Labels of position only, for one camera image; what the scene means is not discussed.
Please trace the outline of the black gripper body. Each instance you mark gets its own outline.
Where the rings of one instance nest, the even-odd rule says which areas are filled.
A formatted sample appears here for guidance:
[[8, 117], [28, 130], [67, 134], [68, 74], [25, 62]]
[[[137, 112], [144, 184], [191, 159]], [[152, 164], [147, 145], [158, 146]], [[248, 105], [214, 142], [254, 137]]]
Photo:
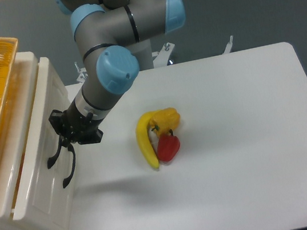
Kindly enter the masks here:
[[67, 121], [70, 124], [71, 143], [77, 143], [77, 138], [80, 134], [99, 129], [99, 125], [103, 121], [103, 119], [94, 120], [93, 113], [90, 112], [87, 114], [87, 116], [83, 116], [77, 109], [74, 100], [70, 104], [69, 108], [64, 111], [64, 113], [66, 114]]

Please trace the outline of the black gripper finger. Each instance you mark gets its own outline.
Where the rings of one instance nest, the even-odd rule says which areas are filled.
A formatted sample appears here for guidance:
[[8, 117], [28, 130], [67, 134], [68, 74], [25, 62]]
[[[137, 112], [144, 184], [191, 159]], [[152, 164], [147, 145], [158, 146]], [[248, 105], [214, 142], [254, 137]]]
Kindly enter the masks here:
[[88, 144], [95, 144], [100, 143], [103, 137], [103, 131], [100, 129], [96, 129], [92, 132], [85, 132], [83, 134], [80, 134], [77, 138], [77, 143], [80, 145], [88, 145]]
[[49, 116], [49, 123], [51, 123], [56, 134], [59, 135], [61, 145], [70, 145], [71, 129], [66, 114], [60, 110], [52, 110]]

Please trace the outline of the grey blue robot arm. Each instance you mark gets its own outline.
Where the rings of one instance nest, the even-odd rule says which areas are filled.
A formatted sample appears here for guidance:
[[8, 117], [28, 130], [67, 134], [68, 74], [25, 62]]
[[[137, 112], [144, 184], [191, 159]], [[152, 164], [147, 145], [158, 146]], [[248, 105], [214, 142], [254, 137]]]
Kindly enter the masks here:
[[183, 27], [182, 0], [55, 0], [70, 16], [87, 79], [69, 108], [49, 121], [60, 147], [95, 144], [98, 126], [133, 84], [139, 63], [129, 46]]

